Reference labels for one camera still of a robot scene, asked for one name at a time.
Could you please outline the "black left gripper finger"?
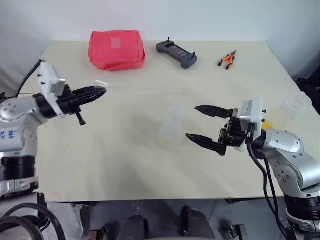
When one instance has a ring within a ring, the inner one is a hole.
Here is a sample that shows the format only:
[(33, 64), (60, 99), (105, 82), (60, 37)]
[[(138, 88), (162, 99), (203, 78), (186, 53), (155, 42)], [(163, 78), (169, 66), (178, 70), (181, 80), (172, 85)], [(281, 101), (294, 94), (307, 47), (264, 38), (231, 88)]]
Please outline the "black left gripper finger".
[(75, 97), (74, 101), (78, 106), (82, 106), (82, 105), (94, 102), (99, 98), (100, 97)]
[(107, 92), (102, 86), (88, 86), (73, 90), (72, 94), (76, 97), (101, 97)]

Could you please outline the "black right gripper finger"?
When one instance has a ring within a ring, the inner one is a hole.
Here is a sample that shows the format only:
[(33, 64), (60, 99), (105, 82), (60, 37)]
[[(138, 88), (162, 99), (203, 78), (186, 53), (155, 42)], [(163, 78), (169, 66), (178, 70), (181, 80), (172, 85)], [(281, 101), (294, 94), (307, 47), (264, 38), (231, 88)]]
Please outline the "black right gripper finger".
[(209, 117), (218, 117), (222, 119), (232, 117), (234, 112), (233, 109), (225, 109), (214, 105), (199, 105), (194, 109)]
[(224, 156), (226, 154), (227, 146), (225, 144), (215, 142), (209, 137), (198, 134), (186, 133), (185, 136), (198, 146), (207, 150), (214, 151), (220, 156)]

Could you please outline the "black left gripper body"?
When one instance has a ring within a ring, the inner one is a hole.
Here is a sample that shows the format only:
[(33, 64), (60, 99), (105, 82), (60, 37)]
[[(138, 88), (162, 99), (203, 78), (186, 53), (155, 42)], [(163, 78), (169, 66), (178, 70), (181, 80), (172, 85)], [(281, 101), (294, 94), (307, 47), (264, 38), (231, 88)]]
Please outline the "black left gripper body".
[(71, 90), (68, 85), (64, 86), (63, 93), (58, 97), (57, 103), (62, 112), (65, 115), (76, 115), (81, 126), (86, 122), (81, 116), (80, 106), (84, 105), (84, 93), (83, 88), (77, 90)]

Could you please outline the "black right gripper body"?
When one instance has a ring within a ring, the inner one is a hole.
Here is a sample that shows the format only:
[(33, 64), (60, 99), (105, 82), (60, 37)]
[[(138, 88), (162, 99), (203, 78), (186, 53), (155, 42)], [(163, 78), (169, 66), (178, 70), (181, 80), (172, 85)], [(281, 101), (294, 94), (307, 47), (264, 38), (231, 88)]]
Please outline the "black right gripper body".
[(219, 110), (218, 117), (229, 119), (220, 130), (218, 143), (227, 147), (240, 147), (246, 139), (246, 132), (241, 126), (241, 121), (237, 117), (238, 109)]

